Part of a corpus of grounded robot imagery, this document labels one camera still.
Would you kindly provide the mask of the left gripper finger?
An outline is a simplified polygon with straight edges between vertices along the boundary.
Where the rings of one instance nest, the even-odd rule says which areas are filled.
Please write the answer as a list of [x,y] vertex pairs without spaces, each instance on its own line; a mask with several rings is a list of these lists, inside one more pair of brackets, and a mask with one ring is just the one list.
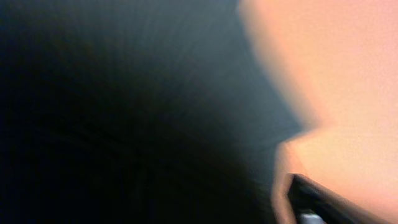
[[287,197],[298,224],[388,224],[304,175],[289,177]]

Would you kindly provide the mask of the black polo shirt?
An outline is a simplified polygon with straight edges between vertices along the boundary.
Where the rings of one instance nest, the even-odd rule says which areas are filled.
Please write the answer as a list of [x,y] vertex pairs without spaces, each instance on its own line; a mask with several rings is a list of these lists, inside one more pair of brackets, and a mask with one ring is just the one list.
[[302,129],[237,1],[1,1],[2,223],[275,223]]

